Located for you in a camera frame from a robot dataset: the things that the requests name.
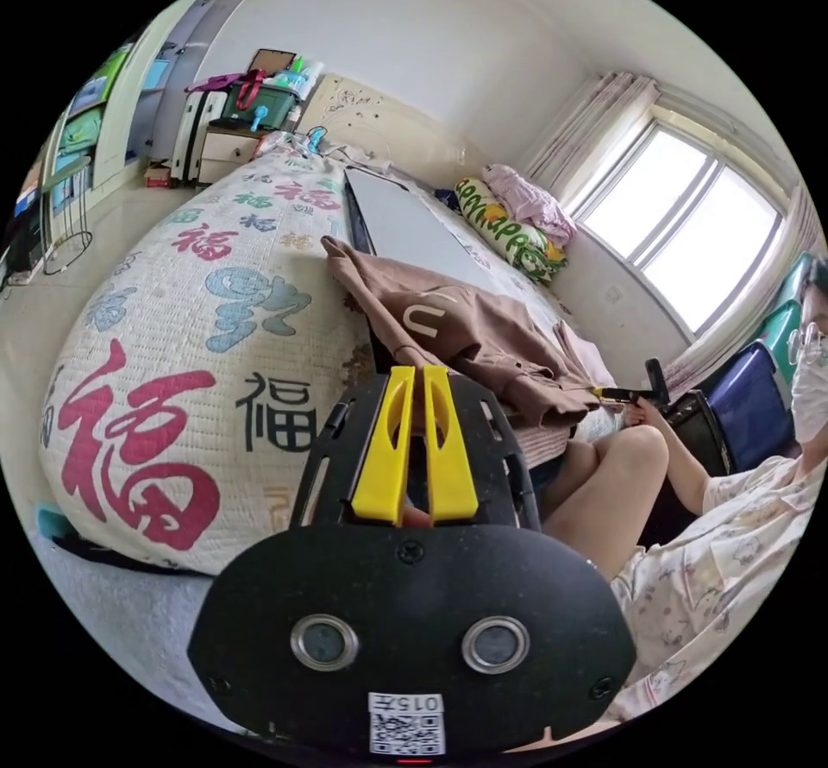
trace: floor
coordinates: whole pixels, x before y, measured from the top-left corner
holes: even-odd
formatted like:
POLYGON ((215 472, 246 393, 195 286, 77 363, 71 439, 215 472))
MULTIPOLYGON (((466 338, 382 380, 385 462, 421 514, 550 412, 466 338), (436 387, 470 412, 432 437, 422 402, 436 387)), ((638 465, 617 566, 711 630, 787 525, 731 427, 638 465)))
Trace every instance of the floor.
MULTIPOLYGON (((89 211, 91 246, 63 273, 42 271, 25 287, 0 295, 0 465, 28 531, 35 506, 53 500, 38 459, 41 406, 60 349, 95 289, 162 218, 194 190, 147 189, 143 179, 122 187, 89 211)), ((71 259, 68 242, 55 252, 71 259)))

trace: window frame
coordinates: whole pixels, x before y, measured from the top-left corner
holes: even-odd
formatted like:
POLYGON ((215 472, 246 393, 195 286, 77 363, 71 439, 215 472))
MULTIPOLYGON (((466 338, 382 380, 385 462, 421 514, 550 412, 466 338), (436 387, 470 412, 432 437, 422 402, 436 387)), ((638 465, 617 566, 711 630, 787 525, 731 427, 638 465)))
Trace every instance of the window frame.
POLYGON ((740 166, 698 138, 657 119, 648 124, 641 135, 633 142, 630 149, 627 150, 626 154, 619 159, 606 176, 593 188, 583 202, 581 202, 574 214, 574 221, 578 224, 579 230, 586 232, 606 252, 613 256, 616 261, 624 266, 633 278, 658 302, 670 318, 676 330, 680 332, 688 344, 692 344, 703 337, 732 308, 737 301, 738 295, 744 291, 745 287, 756 275, 756 272, 767 260, 768 253, 779 239, 784 219, 785 209, 781 203, 775 197, 771 196, 756 179, 751 178, 740 166), (590 230, 587 225, 587 219, 633 167, 644 150, 649 147, 656 138, 656 135, 660 132, 684 141, 691 147, 698 149, 706 158, 701 169, 696 173, 689 185, 687 185, 684 192, 678 197, 675 204, 664 214, 659 223, 630 254, 624 256, 613 248, 609 242, 590 230), (749 184, 759 196, 764 198, 773 207, 776 216, 768 232, 768 237, 765 239, 765 242, 756 254, 756 258, 751 262, 742 278, 731 289, 710 317, 698 328, 693 329, 673 308, 669 300, 658 290, 656 285, 647 278, 644 273, 644 268, 669 245, 679 230, 689 221, 702 202, 704 202, 707 194, 725 169, 731 170, 749 184))

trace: bottle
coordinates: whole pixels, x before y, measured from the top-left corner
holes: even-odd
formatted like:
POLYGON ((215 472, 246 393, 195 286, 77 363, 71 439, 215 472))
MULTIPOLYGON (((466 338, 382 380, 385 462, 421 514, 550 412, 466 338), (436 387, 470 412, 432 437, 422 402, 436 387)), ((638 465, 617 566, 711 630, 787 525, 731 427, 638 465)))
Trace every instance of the bottle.
POLYGON ((302 117, 302 107, 296 104, 293 109, 285 116, 285 123, 282 129, 285 132, 296 132, 296 127, 299 124, 299 118, 302 117))

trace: headboard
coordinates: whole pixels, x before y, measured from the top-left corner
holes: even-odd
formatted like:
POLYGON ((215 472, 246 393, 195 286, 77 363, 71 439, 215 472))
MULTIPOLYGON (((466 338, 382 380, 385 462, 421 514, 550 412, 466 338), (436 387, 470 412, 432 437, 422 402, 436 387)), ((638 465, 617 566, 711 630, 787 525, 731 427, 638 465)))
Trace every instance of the headboard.
POLYGON ((300 127, 328 130, 325 141, 358 147, 377 161, 433 187, 454 187, 478 175, 483 154, 462 135, 394 98, 342 75, 320 82, 305 108, 300 127))

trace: pink curtain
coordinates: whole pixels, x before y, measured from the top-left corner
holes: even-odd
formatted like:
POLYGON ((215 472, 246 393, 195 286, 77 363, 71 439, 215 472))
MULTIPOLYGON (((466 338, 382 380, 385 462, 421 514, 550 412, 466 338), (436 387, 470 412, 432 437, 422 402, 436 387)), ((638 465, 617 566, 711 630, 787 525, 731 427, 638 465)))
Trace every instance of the pink curtain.
POLYGON ((652 78, 610 72, 596 81, 578 108, 549 143, 527 163, 526 175, 552 193, 566 210, 595 174, 607 154, 627 146, 630 131, 643 119, 660 92, 652 78))

